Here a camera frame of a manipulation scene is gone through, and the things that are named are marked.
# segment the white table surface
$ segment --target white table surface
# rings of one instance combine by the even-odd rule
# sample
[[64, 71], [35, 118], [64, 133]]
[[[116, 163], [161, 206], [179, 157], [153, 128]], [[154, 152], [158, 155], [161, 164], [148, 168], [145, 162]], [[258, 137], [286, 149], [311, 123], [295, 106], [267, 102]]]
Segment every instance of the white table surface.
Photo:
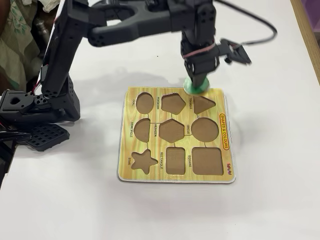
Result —
[[[320, 87], [289, 0], [237, 2], [278, 29], [247, 47], [251, 66], [209, 76], [227, 96], [237, 178], [230, 185], [117, 179], [128, 86], [181, 87], [180, 34], [94, 48], [83, 39], [70, 76], [81, 119], [70, 140], [18, 147], [0, 191], [3, 240], [320, 239]], [[270, 31], [220, 4], [217, 39]]]

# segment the orange label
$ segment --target orange label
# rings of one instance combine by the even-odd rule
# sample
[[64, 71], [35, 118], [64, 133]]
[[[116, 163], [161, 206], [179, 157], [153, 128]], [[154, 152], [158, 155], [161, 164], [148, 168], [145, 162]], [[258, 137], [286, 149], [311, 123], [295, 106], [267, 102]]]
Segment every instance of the orange label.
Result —
[[223, 149], [229, 150], [229, 139], [228, 139], [228, 132], [227, 132], [226, 115], [224, 115], [223, 113], [220, 114], [220, 125], [221, 125]]

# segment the star cutout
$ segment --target star cutout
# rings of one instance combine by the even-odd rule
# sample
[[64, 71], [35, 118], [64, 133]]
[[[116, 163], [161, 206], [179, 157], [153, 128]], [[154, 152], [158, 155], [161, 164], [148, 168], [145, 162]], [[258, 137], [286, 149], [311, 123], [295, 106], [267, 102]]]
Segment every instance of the star cutout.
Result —
[[133, 152], [131, 155], [134, 159], [134, 163], [131, 168], [142, 169], [145, 174], [149, 174], [150, 166], [158, 163], [157, 160], [151, 158], [151, 151], [149, 149], [145, 150], [142, 154]]

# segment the robotic arm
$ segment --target robotic arm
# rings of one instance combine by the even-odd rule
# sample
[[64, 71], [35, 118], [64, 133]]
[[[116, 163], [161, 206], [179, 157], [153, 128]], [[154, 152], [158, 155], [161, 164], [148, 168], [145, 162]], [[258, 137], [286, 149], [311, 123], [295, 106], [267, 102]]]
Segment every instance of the robotic arm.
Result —
[[[107, 21], [119, 19], [117, 25]], [[0, 100], [0, 122], [28, 129], [80, 118], [80, 103], [69, 70], [82, 38], [94, 47], [130, 42], [166, 32], [182, 32], [181, 55], [194, 88], [225, 61], [250, 64], [244, 48], [234, 42], [215, 42], [216, 9], [212, 0], [65, 0], [40, 72], [40, 95], [7, 90]]]

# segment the person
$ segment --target person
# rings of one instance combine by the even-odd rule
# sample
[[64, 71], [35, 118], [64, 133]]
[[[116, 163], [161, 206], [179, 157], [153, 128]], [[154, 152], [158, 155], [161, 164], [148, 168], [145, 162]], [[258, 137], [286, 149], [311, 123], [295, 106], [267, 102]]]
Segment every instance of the person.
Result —
[[26, 91], [41, 67], [39, 48], [31, 34], [37, 3], [0, 0], [0, 95], [4, 90]]

